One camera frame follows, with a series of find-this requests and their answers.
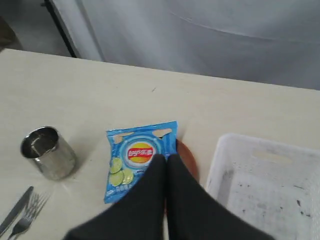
white curtain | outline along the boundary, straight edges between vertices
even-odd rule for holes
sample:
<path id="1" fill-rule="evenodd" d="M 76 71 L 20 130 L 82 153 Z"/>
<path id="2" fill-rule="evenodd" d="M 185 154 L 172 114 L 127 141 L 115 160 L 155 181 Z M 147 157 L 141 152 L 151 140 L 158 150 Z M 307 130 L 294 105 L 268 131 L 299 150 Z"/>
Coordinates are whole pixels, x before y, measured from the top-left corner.
<path id="1" fill-rule="evenodd" d="M 320 89 L 320 0 L 53 0 L 80 56 Z"/>

lime slice image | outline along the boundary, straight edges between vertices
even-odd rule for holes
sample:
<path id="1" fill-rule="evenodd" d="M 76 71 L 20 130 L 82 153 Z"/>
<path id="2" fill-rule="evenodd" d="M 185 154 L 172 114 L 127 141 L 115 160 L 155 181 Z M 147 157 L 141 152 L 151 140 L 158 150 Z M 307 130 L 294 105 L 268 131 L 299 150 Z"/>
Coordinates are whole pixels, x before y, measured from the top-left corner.
<path id="1" fill-rule="evenodd" d="M 122 170 L 123 172 L 123 181 L 122 184 L 130 184 L 134 179 L 134 173 L 131 169 L 125 168 Z"/>
<path id="2" fill-rule="evenodd" d="M 122 168 L 122 160 L 119 157 L 114 157 L 112 159 L 112 166 L 110 167 L 110 173 L 115 174 L 119 172 Z"/>
<path id="3" fill-rule="evenodd" d="M 124 173 L 122 171 L 118 171 L 117 173 L 110 174 L 109 183 L 116 187 L 119 186 L 124 180 Z"/>

metal cup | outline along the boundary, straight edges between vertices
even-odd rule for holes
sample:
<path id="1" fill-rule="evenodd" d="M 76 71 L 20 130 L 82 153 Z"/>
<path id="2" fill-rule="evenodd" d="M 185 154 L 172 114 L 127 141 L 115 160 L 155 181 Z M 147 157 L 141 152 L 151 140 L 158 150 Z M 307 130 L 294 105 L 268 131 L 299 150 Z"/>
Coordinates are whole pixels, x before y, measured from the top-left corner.
<path id="1" fill-rule="evenodd" d="M 51 180 L 63 179 L 76 165 L 75 152 L 52 126 L 43 126 L 29 133 L 23 139 L 20 151 Z"/>

blue chip bag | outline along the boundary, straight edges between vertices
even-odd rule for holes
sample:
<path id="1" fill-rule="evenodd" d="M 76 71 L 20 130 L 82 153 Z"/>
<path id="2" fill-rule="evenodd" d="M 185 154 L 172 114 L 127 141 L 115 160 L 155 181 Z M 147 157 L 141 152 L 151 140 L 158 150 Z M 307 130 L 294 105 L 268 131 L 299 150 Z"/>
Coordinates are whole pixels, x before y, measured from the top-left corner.
<path id="1" fill-rule="evenodd" d="M 107 131 L 111 160 L 104 202 L 120 200 L 146 171 L 152 157 L 176 154 L 176 121 Z"/>

table surface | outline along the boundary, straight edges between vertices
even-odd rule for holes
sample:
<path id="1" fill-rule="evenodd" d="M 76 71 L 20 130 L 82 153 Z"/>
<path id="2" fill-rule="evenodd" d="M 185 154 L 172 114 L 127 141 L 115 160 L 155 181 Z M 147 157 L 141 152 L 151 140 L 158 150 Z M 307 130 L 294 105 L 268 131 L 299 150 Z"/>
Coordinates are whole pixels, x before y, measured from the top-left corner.
<path id="1" fill-rule="evenodd" d="M 52 191 L 21 240 L 58 240 L 107 209 L 106 130 L 177 120 L 204 185 L 220 136 L 239 133 L 320 149 L 320 91 L 6 49 L 0 52 L 0 220 L 29 185 Z M 54 126 L 78 155 L 68 179 L 43 178 L 23 137 Z"/>

